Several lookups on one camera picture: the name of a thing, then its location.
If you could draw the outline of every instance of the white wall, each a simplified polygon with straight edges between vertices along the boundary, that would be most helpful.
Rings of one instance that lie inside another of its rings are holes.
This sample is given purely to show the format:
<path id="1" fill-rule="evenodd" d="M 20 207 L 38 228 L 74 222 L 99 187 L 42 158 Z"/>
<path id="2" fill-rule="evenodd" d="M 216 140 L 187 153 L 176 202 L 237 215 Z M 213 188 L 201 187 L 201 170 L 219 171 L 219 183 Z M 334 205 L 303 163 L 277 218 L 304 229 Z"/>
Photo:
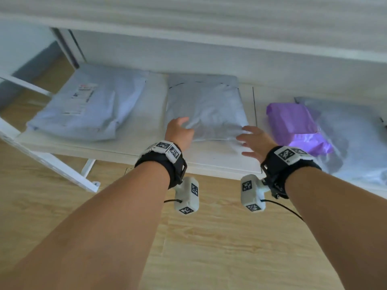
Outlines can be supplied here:
<path id="1" fill-rule="evenodd" d="M 54 41 L 48 27 L 0 19 L 0 68 L 11 74 Z"/>

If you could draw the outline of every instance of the wrist-mounted device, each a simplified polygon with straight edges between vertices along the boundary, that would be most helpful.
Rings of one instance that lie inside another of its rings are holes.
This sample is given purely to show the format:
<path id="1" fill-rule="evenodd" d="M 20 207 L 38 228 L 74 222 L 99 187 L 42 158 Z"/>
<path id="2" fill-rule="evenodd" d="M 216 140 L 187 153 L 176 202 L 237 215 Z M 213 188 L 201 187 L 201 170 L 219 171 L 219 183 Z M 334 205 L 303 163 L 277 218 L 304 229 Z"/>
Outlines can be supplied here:
<path id="1" fill-rule="evenodd" d="M 300 148 L 290 146 L 277 146 L 273 148 L 261 164 L 266 174 L 264 185 L 267 185 L 274 198 L 283 197 L 288 199 L 285 191 L 285 181 L 295 170 L 302 167 L 320 166 L 313 161 L 314 157 Z"/>
<path id="2" fill-rule="evenodd" d="M 158 162 L 167 169 L 170 176 L 168 189 L 183 182 L 183 177 L 187 170 L 187 163 L 183 159 L 181 149 L 176 143 L 162 140 L 151 145 L 141 153 L 134 167 L 147 161 Z"/>

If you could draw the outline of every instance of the shelf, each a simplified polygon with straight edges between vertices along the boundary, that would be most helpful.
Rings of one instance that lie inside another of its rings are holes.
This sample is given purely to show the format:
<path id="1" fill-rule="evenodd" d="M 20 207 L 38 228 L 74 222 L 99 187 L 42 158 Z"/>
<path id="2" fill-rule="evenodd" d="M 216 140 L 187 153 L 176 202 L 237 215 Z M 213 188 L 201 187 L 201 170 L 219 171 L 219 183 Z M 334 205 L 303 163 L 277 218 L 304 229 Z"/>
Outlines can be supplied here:
<path id="1" fill-rule="evenodd" d="M 255 125 L 253 87 L 242 84 L 239 90 L 248 122 Z M 135 108 L 117 131 L 116 140 L 86 143 L 27 130 L 17 142 L 33 151 L 133 165 L 147 146 L 164 138 L 166 94 L 166 77 L 151 73 Z M 260 175 L 259 163 L 242 156 L 243 150 L 249 149 L 237 141 L 194 142 L 184 156 L 190 173 L 230 179 L 240 179 L 250 173 Z"/>
<path id="2" fill-rule="evenodd" d="M 387 62 L 383 0 L 1 0 L 50 27 Z"/>

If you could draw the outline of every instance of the white metal frame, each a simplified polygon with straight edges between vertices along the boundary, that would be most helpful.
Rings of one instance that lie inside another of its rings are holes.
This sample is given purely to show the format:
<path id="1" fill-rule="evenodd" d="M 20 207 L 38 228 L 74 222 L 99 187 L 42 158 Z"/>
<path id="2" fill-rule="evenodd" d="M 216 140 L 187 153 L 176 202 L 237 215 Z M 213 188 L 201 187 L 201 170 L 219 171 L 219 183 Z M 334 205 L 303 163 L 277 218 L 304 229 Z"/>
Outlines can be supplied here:
<path id="1" fill-rule="evenodd" d="M 0 71 L 0 78 L 3 78 L 5 80 L 8 80 L 10 82 L 13 82 L 17 85 L 20 85 L 22 87 L 28 88 L 30 90 L 39 92 L 43 95 L 46 95 L 48 97 L 52 96 L 52 93 L 49 91 L 46 91 L 40 87 L 37 87 L 34 84 L 25 82 L 23 80 L 20 80 L 18 78 L 15 78 L 11 75 L 8 75 L 4 73 L 3 71 Z M 95 160 L 89 159 L 85 166 L 83 167 L 81 173 L 78 173 L 74 169 L 72 169 L 70 166 L 66 165 L 64 162 L 56 158 L 55 156 L 51 155 L 50 153 L 42 153 L 38 151 L 31 151 L 25 146 L 21 145 L 20 143 L 16 142 L 15 139 L 17 136 L 20 135 L 20 131 L 17 130 L 15 127 L 10 125 L 8 122 L 6 122 L 4 119 L 0 117 L 0 138 L 10 144 L 11 146 L 17 148 L 22 153 L 26 154 L 27 156 L 32 157 L 34 160 L 40 162 L 41 164 L 45 165 L 46 167 L 50 168 L 51 170 L 55 171 L 56 173 L 62 175 L 66 179 L 70 180 L 71 182 L 75 183 L 76 185 L 90 191 L 90 192 L 97 192 L 99 186 L 101 185 L 100 182 L 91 182 L 86 179 L 87 175 L 89 174 L 91 168 L 94 165 Z"/>

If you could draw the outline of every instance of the gray plastic mailer bag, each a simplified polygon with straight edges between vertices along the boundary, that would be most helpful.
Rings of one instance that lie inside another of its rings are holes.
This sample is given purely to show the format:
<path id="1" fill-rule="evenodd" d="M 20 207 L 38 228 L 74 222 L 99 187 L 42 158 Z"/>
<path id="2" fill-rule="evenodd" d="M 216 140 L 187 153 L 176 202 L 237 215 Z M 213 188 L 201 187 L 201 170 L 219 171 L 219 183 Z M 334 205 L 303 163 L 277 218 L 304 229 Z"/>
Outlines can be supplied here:
<path id="1" fill-rule="evenodd" d="M 27 126 L 75 140 L 115 139 L 148 75 L 148 71 L 81 64 Z"/>
<path id="2" fill-rule="evenodd" d="M 230 140 L 248 125 L 238 79 L 227 75 L 178 75 L 168 78 L 165 128 L 178 117 L 190 117 L 185 128 L 195 141 Z"/>

